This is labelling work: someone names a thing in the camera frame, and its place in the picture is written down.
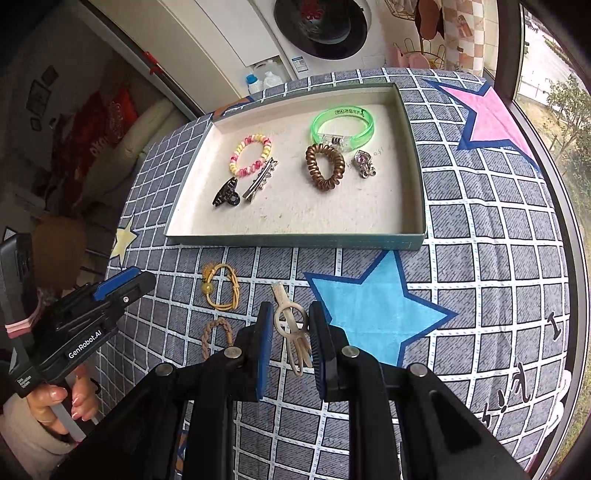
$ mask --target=sleeve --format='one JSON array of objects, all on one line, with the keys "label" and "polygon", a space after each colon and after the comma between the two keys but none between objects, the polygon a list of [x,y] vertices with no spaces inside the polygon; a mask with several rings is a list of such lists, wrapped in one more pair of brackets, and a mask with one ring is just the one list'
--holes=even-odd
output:
[{"label": "sleeve", "polygon": [[4,441],[33,480],[46,480],[62,457],[74,447],[53,437],[31,415],[26,398],[13,395],[0,416]]}]

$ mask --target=blue star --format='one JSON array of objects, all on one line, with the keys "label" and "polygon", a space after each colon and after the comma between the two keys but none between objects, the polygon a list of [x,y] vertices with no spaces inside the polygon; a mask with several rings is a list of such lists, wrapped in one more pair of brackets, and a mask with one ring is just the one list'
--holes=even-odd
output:
[{"label": "blue star", "polygon": [[380,253],[359,279],[305,275],[327,322],[385,364],[401,366],[407,345],[457,315],[408,291],[397,252]]}]

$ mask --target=road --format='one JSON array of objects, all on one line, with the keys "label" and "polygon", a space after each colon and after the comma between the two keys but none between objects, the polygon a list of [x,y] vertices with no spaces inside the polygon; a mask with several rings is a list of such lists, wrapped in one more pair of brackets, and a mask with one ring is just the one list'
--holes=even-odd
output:
[{"label": "road", "polygon": [[519,93],[541,103],[547,103],[550,81],[563,82],[572,69],[544,41],[541,30],[536,33],[525,28],[525,40],[530,43],[521,69]]}]

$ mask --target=black claw clip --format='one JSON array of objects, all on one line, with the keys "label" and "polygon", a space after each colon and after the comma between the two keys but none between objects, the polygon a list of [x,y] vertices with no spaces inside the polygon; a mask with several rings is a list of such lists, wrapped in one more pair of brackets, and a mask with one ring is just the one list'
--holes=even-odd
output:
[{"label": "black claw clip", "polygon": [[228,180],[216,193],[212,205],[216,207],[219,207],[222,203],[229,203],[232,206],[238,205],[240,203],[240,195],[236,193],[236,185],[238,185],[238,179],[236,177]]}]

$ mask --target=box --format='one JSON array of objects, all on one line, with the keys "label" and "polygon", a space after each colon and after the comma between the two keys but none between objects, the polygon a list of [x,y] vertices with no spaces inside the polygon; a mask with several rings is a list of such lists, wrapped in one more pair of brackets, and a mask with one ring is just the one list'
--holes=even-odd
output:
[{"label": "box", "polygon": [[[375,133],[361,149],[372,155],[376,176],[362,178],[352,163],[355,152],[349,152],[340,185],[321,192],[305,160],[310,125],[318,113],[343,105],[364,108],[374,118]],[[362,125],[355,118],[338,118],[321,130],[355,135]],[[272,140],[271,156],[278,164],[271,178],[252,203],[241,199],[234,207],[214,207],[217,191],[231,178],[230,156],[256,133]],[[247,146],[238,167],[252,164],[261,151],[260,144]],[[332,166],[323,157],[318,161],[330,177]],[[255,178],[256,173],[239,179],[236,192],[242,195]],[[214,120],[194,153],[165,234],[186,245],[419,249],[426,236],[423,179],[398,88],[305,91]]]}]

